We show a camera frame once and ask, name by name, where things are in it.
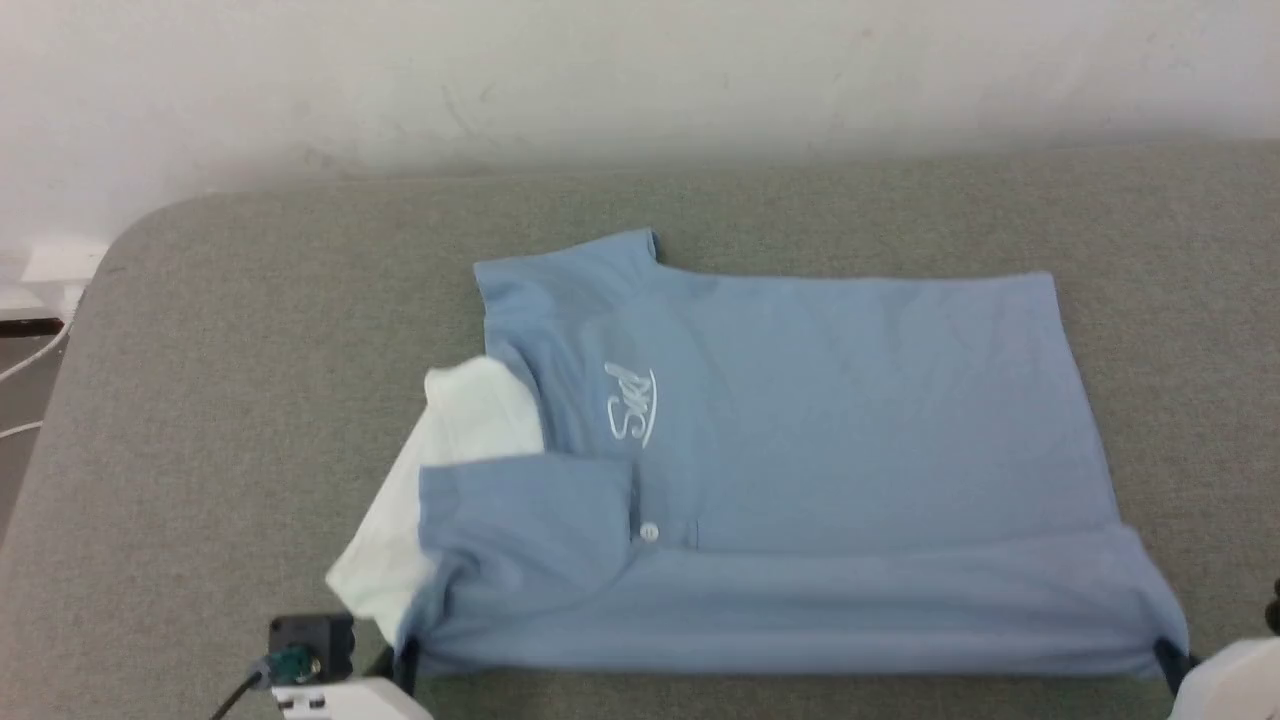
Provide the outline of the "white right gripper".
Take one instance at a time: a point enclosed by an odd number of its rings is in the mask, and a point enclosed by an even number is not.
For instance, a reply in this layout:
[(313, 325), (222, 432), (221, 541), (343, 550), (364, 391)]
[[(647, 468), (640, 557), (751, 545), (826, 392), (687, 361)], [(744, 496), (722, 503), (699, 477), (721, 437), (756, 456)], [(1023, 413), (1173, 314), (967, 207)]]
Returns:
[(1169, 638), (1155, 642), (1155, 657), (1176, 694), (1171, 719), (1277, 719), (1279, 639), (1236, 641), (1199, 664)]

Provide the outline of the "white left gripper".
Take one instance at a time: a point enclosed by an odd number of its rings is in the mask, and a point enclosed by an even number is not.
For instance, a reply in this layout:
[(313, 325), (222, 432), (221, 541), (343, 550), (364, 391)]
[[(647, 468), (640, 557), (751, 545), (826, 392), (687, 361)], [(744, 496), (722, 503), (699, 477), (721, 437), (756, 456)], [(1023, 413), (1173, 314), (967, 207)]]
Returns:
[(406, 639), (394, 656), (394, 683), (361, 676), (325, 685), (274, 685), (270, 692), (284, 719), (422, 719), (433, 715), (415, 697), (421, 651)]

